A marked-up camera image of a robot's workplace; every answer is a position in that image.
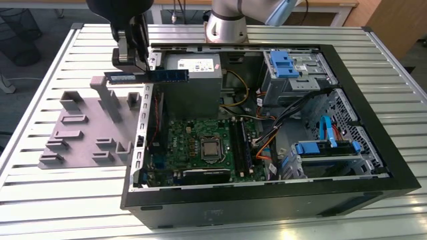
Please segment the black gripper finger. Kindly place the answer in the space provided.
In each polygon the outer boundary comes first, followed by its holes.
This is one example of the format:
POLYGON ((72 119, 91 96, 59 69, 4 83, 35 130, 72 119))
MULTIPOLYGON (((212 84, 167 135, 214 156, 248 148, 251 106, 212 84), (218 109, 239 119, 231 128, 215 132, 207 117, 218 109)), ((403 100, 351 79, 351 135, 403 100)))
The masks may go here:
POLYGON ((136 66, 139 67, 139 74, 148 76, 151 70, 148 57, 150 57, 150 36, 148 36, 148 25, 146 15, 140 14, 132 18, 131 21, 131 32, 135 51, 138 53, 136 66))

